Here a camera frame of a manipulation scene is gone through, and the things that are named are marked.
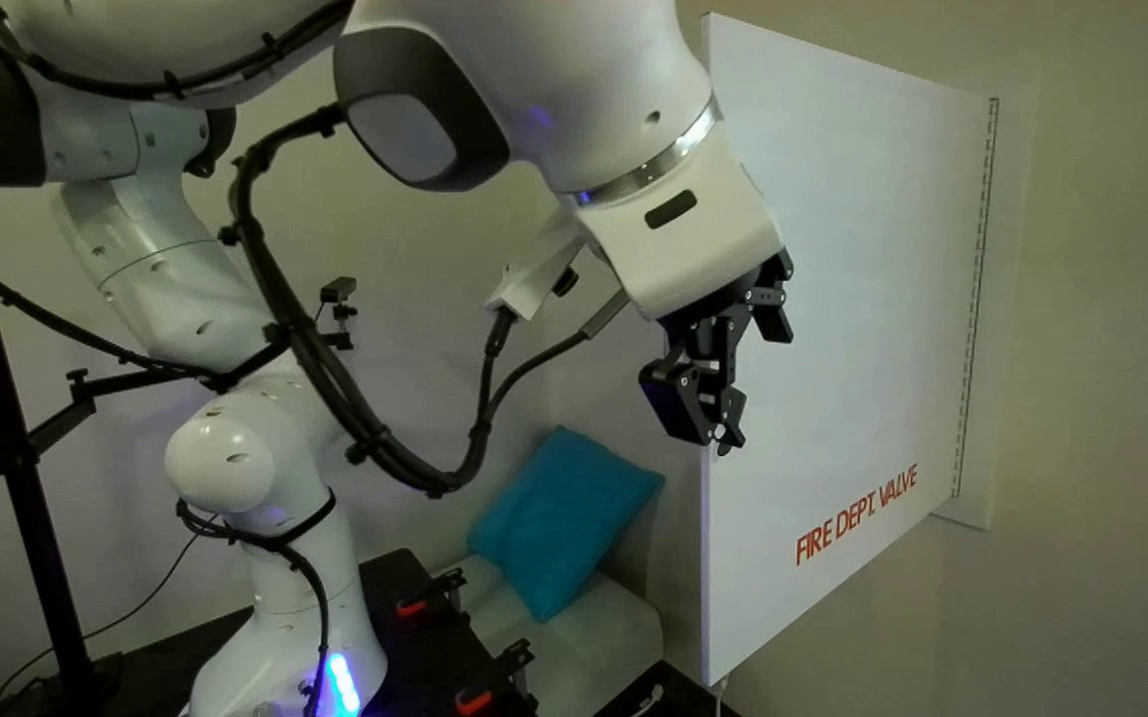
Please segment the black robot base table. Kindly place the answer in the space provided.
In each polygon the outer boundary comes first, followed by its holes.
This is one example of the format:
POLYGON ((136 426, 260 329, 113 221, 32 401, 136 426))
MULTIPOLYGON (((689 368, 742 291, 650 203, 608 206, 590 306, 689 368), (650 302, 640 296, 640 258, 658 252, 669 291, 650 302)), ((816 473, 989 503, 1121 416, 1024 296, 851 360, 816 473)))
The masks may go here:
MULTIPOLYGON (((388 681, 359 717, 742 717, 664 659, 664 616, 593 575, 551 620, 515 586, 464 558, 432 578, 412 551, 363 564, 388 681)), ((98 709, 66 700, 55 679, 0 692, 0 717, 180 717, 187 681, 245 615, 98 665, 98 709)))

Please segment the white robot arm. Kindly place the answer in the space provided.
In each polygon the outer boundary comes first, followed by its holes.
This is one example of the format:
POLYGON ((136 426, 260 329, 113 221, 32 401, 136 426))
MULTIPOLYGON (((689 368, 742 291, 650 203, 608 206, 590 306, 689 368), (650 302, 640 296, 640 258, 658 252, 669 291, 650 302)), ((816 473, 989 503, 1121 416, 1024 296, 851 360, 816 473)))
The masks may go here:
POLYGON ((791 255, 675 0, 0 0, 0 186, 52 191, 147 360, 221 385, 168 470, 187 515, 248 545, 257 611, 184 717, 353 717, 378 699, 392 659, 329 441, 422 494, 450 486, 367 408, 260 221, 208 226, 184 191, 221 165, 270 170, 266 149, 232 156, 228 126, 305 67, 331 76, 307 130, 353 136, 377 185, 468 194, 531 167, 553 214, 493 318, 531 318, 600 255, 668 336, 641 389, 669 433, 731 441, 739 343, 791 329, 791 255))

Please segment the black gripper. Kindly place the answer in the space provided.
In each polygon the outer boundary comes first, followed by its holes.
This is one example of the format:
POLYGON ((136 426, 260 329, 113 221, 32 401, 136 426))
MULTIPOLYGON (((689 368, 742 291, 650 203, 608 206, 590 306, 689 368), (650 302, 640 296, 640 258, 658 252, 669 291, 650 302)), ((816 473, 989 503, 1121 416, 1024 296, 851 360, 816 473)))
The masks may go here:
POLYGON ((640 372, 640 385, 669 437, 715 448, 717 453, 746 448, 739 343, 746 327, 759 327, 765 343, 795 340, 787 318, 791 279, 795 258, 779 252, 731 286, 664 318, 668 355, 640 372))

